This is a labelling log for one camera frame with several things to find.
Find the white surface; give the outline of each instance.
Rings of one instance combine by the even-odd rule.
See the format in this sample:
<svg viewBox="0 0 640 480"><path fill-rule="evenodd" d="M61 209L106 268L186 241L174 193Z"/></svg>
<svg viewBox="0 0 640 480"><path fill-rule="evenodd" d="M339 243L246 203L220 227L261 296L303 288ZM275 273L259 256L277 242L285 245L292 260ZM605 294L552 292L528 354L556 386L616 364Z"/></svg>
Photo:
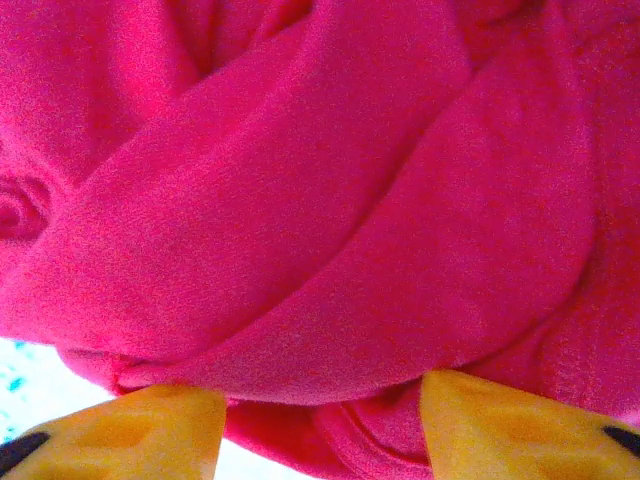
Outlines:
<svg viewBox="0 0 640 480"><path fill-rule="evenodd" d="M0 443L113 397L74 375L53 348L0 339ZM309 480L224 440L216 480Z"/></svg>

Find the black tip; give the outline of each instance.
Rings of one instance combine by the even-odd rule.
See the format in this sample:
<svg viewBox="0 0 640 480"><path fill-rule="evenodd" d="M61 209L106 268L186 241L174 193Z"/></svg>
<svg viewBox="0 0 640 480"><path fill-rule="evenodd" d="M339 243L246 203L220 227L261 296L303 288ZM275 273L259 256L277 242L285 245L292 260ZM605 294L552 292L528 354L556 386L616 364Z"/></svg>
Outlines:
<svg viewBox="0 0 640 480"><path fill-rule="evenodd" d="M48 433L38 432L20 437L13 442L0 446L0 477L18 466L25 458L35 452L51 438Z"/></svg>
<svg viewBox="0 0 640 480"><path fill-rule="evenodd" d="M604 427L604 433L640 458L640 435L618 427Z"/></svg>

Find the yellow plastic piece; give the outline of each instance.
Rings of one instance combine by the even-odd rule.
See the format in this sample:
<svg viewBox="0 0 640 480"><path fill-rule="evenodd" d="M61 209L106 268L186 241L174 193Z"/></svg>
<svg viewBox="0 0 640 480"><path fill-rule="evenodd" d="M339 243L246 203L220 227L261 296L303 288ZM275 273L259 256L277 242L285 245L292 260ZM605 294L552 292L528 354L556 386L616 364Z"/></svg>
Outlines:
<svg viewBox="0 0 640 480"><path fill-rule="evenodd" d="M35 427L51 439L3 480L211 480L226 400L154 386Z"/></svg>
<svg viewBox="0 0 640 480"><path fill-rule="evenodd" d="M630 480L640 460L609 417L454 371L423 377L420 415L438 480Z"/></svg>

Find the pink fabric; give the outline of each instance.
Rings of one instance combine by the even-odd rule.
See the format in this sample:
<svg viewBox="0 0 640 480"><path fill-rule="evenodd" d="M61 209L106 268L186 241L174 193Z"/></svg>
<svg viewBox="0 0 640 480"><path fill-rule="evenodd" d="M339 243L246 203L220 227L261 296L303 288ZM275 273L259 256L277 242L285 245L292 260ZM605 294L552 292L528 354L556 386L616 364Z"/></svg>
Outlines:
<svg viewBox="0 0 640 480"><path fill-rule="evenodd" d="M419 377L640 420L640 1L4 2L0 335L431 477Z"/></svg>

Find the pink scarf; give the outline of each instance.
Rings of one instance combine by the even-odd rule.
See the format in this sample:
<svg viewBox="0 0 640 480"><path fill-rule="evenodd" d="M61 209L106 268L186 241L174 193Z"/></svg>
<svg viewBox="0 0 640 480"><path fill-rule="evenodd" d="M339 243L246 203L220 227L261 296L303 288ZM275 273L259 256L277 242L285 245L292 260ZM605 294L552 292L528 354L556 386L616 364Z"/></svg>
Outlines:
<svg viewBox="0 0 640 480"><path fill-rule="evenodd" d="M0 335L328 479L430 477L434 368L638 422L639 18L5 2Z"/></svg>

